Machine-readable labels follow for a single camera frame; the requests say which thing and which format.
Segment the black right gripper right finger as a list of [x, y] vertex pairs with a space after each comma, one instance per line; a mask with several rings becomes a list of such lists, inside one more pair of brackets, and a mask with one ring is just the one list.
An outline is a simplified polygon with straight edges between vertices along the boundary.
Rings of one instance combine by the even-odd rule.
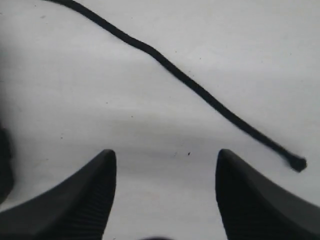
[[318, 240], [320, 208], [280, 187], [229, 149], [221, 149], [215, 195], [229, 240]]

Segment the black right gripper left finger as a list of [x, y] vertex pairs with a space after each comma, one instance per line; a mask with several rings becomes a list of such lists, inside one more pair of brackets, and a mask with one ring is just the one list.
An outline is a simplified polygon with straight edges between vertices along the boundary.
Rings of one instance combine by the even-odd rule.
[[0, 238], [101, 240], [116, 185], [116, 154], [105, 149], [52, 189], [1, 212]]

